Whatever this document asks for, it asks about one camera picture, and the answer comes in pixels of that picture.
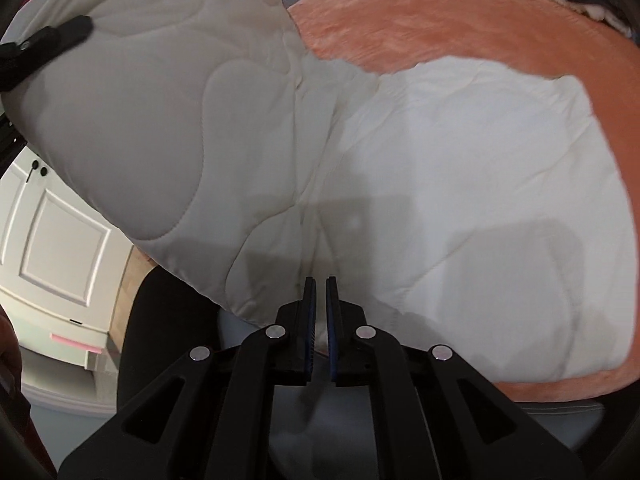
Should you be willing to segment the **cream quilted jacket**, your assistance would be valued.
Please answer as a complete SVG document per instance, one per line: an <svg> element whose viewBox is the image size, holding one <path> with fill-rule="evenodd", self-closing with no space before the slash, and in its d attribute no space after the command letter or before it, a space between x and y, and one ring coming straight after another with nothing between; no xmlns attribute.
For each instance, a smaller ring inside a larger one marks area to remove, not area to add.
<svg viewBox="0 0 640 480"><path fill-rule="evenodd" d="M495 382L628 356L626 186L575 77L445 56L317 58L281 0L32 0L90 37L3 99L32 149L147 255L255 325L306 276L402 344Z"/></svg>

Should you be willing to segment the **orange plush bedspread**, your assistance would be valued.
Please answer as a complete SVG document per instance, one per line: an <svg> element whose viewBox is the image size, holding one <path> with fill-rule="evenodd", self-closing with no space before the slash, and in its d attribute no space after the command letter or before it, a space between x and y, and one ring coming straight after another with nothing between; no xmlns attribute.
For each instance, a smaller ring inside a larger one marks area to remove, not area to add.
<svg viewBox="0 0 640 480"><path fill-rule="evenodd" d="M303 0L287 11L317 58L368 73L388 75L455 56L542 78L577 78L627 189L639 271L639 174L631 165L639 57L626 40L541 0ZM634 339L622 364L552 382L493 382L526 401L585 399L631 384L639 376L638 281L637 274Z"/></svg>

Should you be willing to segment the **white panelled wardrobe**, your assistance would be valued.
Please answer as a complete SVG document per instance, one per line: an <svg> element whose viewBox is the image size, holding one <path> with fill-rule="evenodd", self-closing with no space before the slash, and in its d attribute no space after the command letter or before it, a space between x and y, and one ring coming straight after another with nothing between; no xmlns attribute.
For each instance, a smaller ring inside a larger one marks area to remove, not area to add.
<svg viewBox="0 0 640 480"><path fill-rule="evenodd" d="M29 148L1 179L1 304L23 390L51 410L115 411L108 331L132 245Z"/></svg>

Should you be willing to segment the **cream white garment pile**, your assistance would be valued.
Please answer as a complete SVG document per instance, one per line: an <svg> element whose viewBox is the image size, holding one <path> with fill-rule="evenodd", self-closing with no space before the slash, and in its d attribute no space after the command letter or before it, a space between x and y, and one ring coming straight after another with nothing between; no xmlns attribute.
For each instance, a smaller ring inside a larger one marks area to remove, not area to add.
<svg viewBox="0 0 640 480"><path fill-rule="evenodd" d="M624 18L619 18L612 10L606 6L602 6L602 4L571 2L570 0L551 1L556 2L560 6L565 6L567 9L576 13L584 14L585 16L588 16L590 20L605 23L628 39L631 39L634 34Z"/></svg>

